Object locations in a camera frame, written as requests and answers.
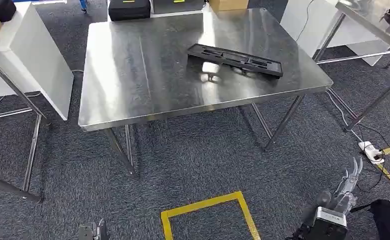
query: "table top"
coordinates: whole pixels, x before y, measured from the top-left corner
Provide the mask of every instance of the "table top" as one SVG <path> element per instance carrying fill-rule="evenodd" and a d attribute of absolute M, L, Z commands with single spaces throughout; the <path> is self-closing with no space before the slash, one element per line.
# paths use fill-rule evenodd
<path fill-rule="evenodd" d="M 382 18 L 390 0 L 340 0 L 336 8 L 390 46 L 390 25 Z"/>
<path fill-rule="evenodd" d="M 280 61 L 283 77 L 188 58 L 195 43 Z M 78 124 L 94 131 L 321 92 L 332 84 L 264 8 L 92 23 Z"/>

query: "white table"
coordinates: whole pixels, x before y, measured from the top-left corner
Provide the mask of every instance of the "white table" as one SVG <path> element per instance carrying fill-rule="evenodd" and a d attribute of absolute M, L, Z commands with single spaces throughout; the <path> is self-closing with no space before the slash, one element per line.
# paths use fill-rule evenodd
<path fill-rule="evenodd" d="M 14 17 L 0 30 L 0 68 L 24 93 L 40 91 L 67 120 L 73 73 L 32 3 L 15 6 Z M 13 94 L 0 77 L 0 96 Z"/>

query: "black plastic part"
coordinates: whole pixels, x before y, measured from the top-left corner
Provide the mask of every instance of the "black plastic part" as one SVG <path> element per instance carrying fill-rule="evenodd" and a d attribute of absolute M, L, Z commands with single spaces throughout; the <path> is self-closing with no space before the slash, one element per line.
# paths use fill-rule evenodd
<path fill-rule="evenodd" d="M 111 0 L 108 15 L 111 21 L 150 18 L 151 2 L 150 0 Z"/>
<path fill-rule="evenodd" d="M 0 22 L 5 23 L 11 20 L 16 10 L 13 0 L 0 0 Z"/>
<path fill-rule="evenodd" d="M 189 56 L 202 58 L 214 63 L 226 64 L 251 72 L 269 74 L 276 77 L 284 75 L 279 61 L 253 56 L 229 49 L 194 44 L 187 50 Z"/>
<path fill-rule="evenodd" d="M 345 240 L 348 229 L 323 219 L 316 219 L 305 240 Z"/>

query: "robotic hand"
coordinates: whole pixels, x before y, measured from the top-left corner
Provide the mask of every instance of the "robotic hand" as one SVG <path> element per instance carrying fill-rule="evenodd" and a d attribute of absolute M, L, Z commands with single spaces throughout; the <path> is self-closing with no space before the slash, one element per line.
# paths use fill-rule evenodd
<path fill-rule="evenodd" d="M 308 209 L 300 228 L 285 240 L 344 240 L 347 233 L 346 215 L 356 205 L 357 198 L 352 191 L 356 187 L 363 169 L 363 161 L 354 158 L 354 169 L 351 173 L 345 170 L 336 191 L 322 191 L 316 204 Z"/>

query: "power strip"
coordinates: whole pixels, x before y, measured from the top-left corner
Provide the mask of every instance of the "power strip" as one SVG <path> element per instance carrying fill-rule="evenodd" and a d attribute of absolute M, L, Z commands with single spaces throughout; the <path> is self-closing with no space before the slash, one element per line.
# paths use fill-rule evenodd
<path fill-rule="evenodd" d="M 358 143 L 361 151 L 363 151 L 372 164 L 381 164 L 385 162 L 383 159 L 384 153 L 373 146 L 369 141 L 362 141 Z"/>

